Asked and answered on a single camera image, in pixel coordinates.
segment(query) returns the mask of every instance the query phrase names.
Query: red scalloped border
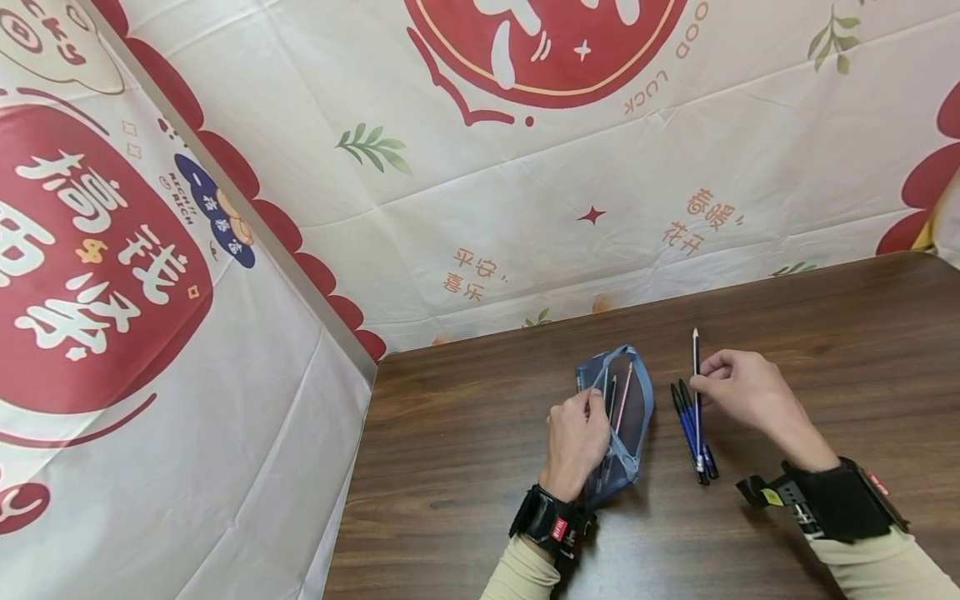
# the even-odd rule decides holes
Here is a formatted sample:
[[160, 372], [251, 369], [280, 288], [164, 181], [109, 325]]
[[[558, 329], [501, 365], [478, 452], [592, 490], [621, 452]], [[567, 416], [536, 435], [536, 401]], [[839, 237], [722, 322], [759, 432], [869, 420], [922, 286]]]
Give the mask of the red scalloped border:
[[130, 23], [120, 5], [120, 0], [92, 0], [92, 2], [113, 30], [127, 43], [127, 47], [147, 73], [154, 78], [190, 129], [197, 134], [227, 175], [236, 183], [240, 192], [250, 201], [267, 227], [283, 247], [293, 255], [297, 264], [310, 277], [337, 315], [347, 324], [357, 341], [374, 361], [379, 362], [387, 352], [386, 343], [375, 333], [360, 329], [364, 316], [359, 306], [352, 300], [333, 294], [337, 287], [337, 279], [329, 268], [316, 256], [300, 252], [303, 237], [293, 219], [276, 204], [257, 198], [260, 193], [260, 180], [240, 151], [220, 134], [203, 129], [204, 110], [200, 106], [200, 101], [174, 65], [147, 42], [130, 36]]
[[[960, 83], [947, 94], [940, 107], [937, 129], [947, 137], [960, 140]], [[904, 204], [918, 211], [900, 219], [883, 234], [876, 246], [877, 255], [913, 248], [957, 170], [960, 170], [960, 142], [940, 148], [910, 172], [903, 183], [900, 197]]]

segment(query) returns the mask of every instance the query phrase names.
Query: pencil case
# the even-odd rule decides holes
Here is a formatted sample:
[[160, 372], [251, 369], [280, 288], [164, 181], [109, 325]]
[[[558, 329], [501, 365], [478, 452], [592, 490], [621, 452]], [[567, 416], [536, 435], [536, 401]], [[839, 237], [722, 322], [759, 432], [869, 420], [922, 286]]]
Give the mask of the pencil case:
[[577, 388], [605, 390], [610, 447], [587, 479], [584, 500], [592, 510], [640, 478], [640, 453], [654, 413], [654, 389], [632, 346], [597, 354], [576, 368]]

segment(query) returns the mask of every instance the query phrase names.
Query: brown table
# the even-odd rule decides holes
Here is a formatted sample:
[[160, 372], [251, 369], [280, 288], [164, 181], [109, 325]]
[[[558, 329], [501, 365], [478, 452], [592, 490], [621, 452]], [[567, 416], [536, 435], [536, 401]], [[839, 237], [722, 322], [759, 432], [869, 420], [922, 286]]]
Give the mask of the brown table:
[[475, 600], [545, 453], [573, 367], [629, 343], [657, 411], [642, 479], [599, 511], [561, 597], [841, 598], [786, 511], [733, 486], [774, 476], [758, 434], [710, 420], [721, 479], [691, 473], [668, 384], [704, 355], [780, 365], [834, 448], [875, 470], [920, 543], [960, 578], [960, 274], [898, 254], [388, 356], [326, 585], [327, 600]]

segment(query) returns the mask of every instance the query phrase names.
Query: beige sleeve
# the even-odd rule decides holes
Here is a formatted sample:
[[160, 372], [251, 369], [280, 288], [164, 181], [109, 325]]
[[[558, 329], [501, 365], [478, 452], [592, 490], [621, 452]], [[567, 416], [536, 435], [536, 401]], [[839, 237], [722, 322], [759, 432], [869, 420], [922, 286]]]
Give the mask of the beige sleeve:
[[913, 536], [891, 527], [882, 538], [846, 544], [810, 543], [850, 600], [960, 600], [960, 589]]
[[549, 600], [560, 573], [513, 536], [480, 600]]

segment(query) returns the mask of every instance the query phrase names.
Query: printed backdrop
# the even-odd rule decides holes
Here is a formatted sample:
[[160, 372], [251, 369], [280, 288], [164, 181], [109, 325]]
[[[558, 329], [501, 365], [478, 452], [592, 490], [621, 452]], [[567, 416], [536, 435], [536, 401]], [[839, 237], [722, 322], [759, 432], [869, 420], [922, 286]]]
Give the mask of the printed backdrop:
[[318, 597], [360, 373], [79, 4], [0, 0], [0, 129], [0, 596]]
[[948, 243], [960, 0], [97, 4], [375, 358]]

